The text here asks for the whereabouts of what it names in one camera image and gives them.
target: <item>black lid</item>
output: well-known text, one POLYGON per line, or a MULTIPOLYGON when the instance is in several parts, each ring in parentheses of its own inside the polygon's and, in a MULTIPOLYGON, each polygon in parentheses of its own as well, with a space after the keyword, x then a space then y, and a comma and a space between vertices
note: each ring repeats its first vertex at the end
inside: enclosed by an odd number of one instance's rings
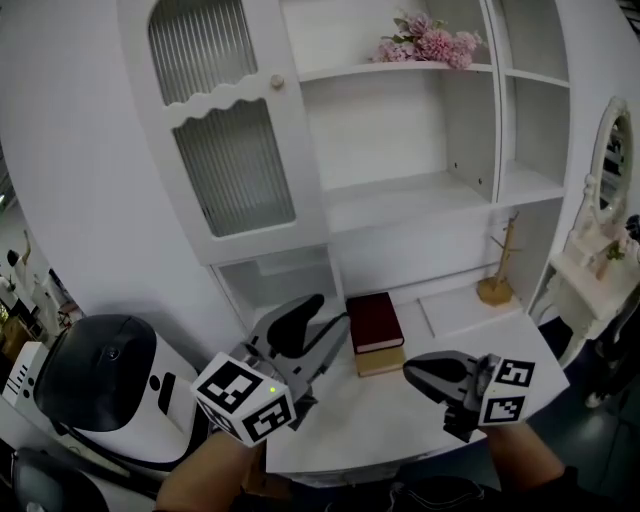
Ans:
POLYGON ((38 408, 53 421, 92 432, 124 427, 133 418, 156 352, 144 320, 96 315, 56 341, 36 383, 38 408))

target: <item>tan book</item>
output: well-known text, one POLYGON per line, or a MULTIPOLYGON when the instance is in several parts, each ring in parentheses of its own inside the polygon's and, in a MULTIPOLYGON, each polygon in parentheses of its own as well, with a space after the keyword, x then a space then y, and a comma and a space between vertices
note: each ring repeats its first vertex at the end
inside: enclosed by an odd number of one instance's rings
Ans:
POLYGON ((356 368, 360 377, 371 377, 400 370, 405 361, 402 347, 377 350, 368 354, 356 354, 356 368))

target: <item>flower bouquet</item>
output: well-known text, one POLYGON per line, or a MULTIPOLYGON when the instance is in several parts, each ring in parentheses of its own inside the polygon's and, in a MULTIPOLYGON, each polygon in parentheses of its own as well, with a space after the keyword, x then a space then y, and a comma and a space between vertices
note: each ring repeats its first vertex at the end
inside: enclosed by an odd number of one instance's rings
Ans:
POLYGON ((393 21, 398 34, 382 38, 374 62, 434 61, 467 69, 473 62, 473 53, 484 44, 477 32, 451 35, 444 29, 444 21, 432 20, 425 13, 403 13, 393 21))

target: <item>red book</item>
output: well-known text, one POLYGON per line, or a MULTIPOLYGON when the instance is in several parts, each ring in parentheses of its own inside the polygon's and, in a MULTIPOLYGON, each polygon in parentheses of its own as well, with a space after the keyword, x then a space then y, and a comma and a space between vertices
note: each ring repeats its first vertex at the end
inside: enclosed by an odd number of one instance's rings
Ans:
POLYGON ((404 343, 388 293, 348 299, 347 313, 351 318, 351 339, 356 354, 399 347, 404 343))

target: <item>wooden stand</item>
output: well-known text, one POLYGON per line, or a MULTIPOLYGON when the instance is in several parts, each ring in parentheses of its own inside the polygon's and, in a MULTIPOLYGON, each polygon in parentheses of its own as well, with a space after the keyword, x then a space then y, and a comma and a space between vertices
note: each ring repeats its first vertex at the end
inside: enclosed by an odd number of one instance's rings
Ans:
POLYGON ((511 253, 517 252, 517 249, 512 249, 513 243, 513 229, 514 224, 518 216, 516 215, 512 219, 509 219, 509 226, 507 226, 507 236, 504 241, 504 245, 493 239, 500 247, 502 247, 502 258, 500 259, 500 268, 498 273, 487 279, 483 279, 478 283, 478 297, 480 300, 489 306, 497 307, 502 304, 507 304, 513 297, 513 289, 507 282, 507 265, 511 253))

